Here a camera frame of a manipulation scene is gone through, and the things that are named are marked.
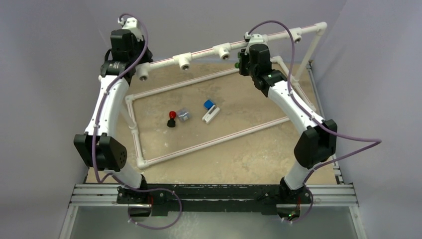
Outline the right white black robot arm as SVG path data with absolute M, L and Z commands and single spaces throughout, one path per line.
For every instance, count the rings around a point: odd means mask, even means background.
M 302 101 L 287 76 L 273 68 L 267 45 L 241 49 L 238 60 L 240 75 L 251 77 L 255 88 L 281 108 L 300 134 L 294 148 L 296 162 L 280 182 L 280 198 L 290 203 L 304 188 L 308 174 L 335 154 L 337 137 L 329 131 L 336 132 L 337 124 L 313 113 Z

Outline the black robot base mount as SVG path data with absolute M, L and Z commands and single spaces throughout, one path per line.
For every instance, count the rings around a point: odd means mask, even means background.
M 287 217 L 311 202 L 311 192 L 278 184 L 147 184 L 141 192 L 119 186 L 118 204 L 145 205 L 153 216 L 169 212 L 261 213 Z

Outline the green water faucet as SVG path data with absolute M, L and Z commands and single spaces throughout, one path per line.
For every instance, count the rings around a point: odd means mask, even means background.
M 241 53 L 240 52 L 238 52 L 237 53 L 237 62 L 235 62 L 235 65 L 234 65 L 234 67 L 236 68 L 236 69 L 239 69 L 239 66 L 240 66 L 240 60 L 241 60 Z

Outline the white pvc pipe frame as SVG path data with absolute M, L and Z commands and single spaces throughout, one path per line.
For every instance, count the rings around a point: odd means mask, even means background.
M 302 91 L 302 88 L 299 84 L 299 77 L 302 75 L 302 72 L 306 66 L 306 61 L 310 59 L 312 56 L 320 38 L 324 35 L 325 30 L 327 28 L 326 22 L 319 22 L 315 23 L 310 26 L 306 27 L 298 27 L 298 28 L 292 28 L 292 29 L 286 29 L 283 32 L 278 33 L 272 33 L 267 35 L 268 36 L 268 42 L 272 40 L 278 40 L 278 39 L 286 39 L 290 38 L 292 43 L 296 43 L 297 41 L 301 40 L 302 34 L 304 33 L 310 33 L 314 32 L 316 35 L 313 38 L 307 53 L 305 57 L 303 58 L 303 61 L 301 62 L 299 69 L 297 70 L 296 75 L 292 74 L 292 66 L 288 67 L 281 56 L 276 56 L 271 58 L 272 63 L 277 63 L 285 73 L 287 73 L 287 77 L 289 80 L 289 86 L 296 92 L 296 94 L 302 99 L 302 101 L 312 110 L 313 113 L 316 113 L 315 106 L 309 101 L 306 94 Z M 173 56 L 172 58 L 160 60 L 154 63 L 143 63 L 139 67 L 137 67 L 137 70 L 141 72 L 142 78 L 146 78 L 148 76 L 149 71 L 159 69 L 162 67 L 170 66 L 170 65 L 176 65 L 179 64 L 181 69 L 189 68 L 190 62 L 195 59 L 200 59 L 212 55 L 218 55 L 222 60 L 226 60 L 230 56 L 231 50 L 237 50 L 237 49 L 243 49 L 245 48 L 247 43 L 245 40 L 233 42 L 233 43 L 223 43 L 220 45 L 213 46 L 212 48 L 205 49 L 202 51 L 197 52 L 188 52 L 179 54 L 176 56 Z M 259 130 L 267 129 L 269 127 L 276 126 L 278 124 L 282 124 L 284 122 L 290 121 L 287 116 L 284 118 L 276 119 L 264 124 L 260 124 L 258 126 L 254 126 L 248 129 L 244 129 L 242 131 L 238 131 L 229 135 L 225 135 L 223 137 L 210 140 L 201 144 L 197 144 L 179 151 L 175 151 L 170 154 L 166 154 L 164 156 L 156 157 L 153 159 L 145 159 L 142 155 L 142 147 L 140 142 L 140 136 L 138 130 L 133 129 L 131 131 L 133 135 L 134 140 L 134 146 L 135 146 L 135 152 L 136 152 L 136 165 L 139 169 L 147 168 L 148 166 L 158 164 L 182 155 L 186 155 L 191 152 L 195 152 L 201 149 L 205 149 L 214 145 L 217 145 L 219 143 L 223 143 L 235 138 L 239 138 L 248 134 L 252 134 L 254 132 L 257 132 Z

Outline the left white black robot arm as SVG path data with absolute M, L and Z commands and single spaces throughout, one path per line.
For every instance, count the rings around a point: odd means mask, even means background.
M 121 103 L 139 63 L 152 62 L 148 35 L 141 30 L 118 29 L 110 34 L 111 48 L 100 68 L 100 92 L 84 133 L 74 136 L 73 144 L 85 165 L 92 168 L 97 182 L 99 171 L 130 189 L 129 197 L 141 204 L 148 199 L 145 177 L 127 163 L 127 150 L 115 139 Z

